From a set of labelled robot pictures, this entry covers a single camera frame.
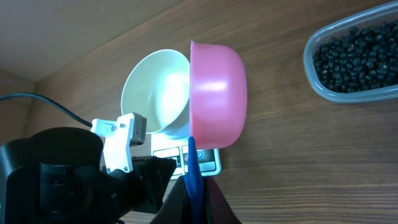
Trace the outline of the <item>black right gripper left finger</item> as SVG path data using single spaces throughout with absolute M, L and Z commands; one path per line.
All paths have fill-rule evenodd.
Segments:
M 190 210 L 183 177 L 179 177 L 150 224 L 188 224 Z

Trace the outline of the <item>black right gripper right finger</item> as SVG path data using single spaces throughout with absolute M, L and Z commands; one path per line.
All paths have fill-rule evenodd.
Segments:
M 204 177 L 204 206 L 202 223 L 205 224 L 241 224 L 229 206 L 215 179 Z

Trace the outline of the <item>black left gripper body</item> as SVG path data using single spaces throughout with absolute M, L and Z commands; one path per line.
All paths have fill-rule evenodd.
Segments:
M 133 171 L 93 169 L 97 190 L 93 223 L 117 223 L 130 211 L 156 214 L 177 165 L 173 159 L 133 157 Z

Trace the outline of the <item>pink scoop with blue handle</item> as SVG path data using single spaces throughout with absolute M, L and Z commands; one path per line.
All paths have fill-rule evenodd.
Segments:
M 193 223 L 202 222 L 205 202 L 197 151 L 234 144 L 243 131 L 247 102 L 246 72 L 239 55 L 224 45 L 192 42 L 188 174 L 184 181 Z

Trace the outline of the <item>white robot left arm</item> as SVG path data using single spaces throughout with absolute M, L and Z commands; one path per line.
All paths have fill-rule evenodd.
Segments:
M 133 157 L 133 171 L 106 172 L 102 150 L 100 137 L 80 128 L 2 145 L 1 222 L 116 223 L 132 210 L 157 213 L 175 161 Z

